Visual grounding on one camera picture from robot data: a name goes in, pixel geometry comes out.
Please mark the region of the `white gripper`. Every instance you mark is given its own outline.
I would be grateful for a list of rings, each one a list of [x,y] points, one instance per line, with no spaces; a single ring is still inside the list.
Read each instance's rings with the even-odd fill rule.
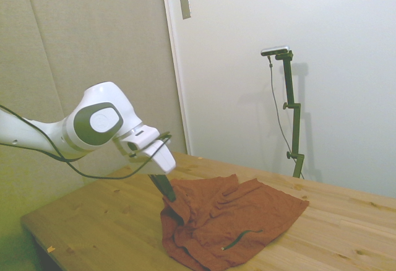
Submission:
[[[134,170],[140,174],[149,174],[157,189],[166,196],[170,202],[176,200],[176,194],[166,175],[176,167],[176,161],[164,142],[153,142],[136,156],[130,157],[129,162]]]

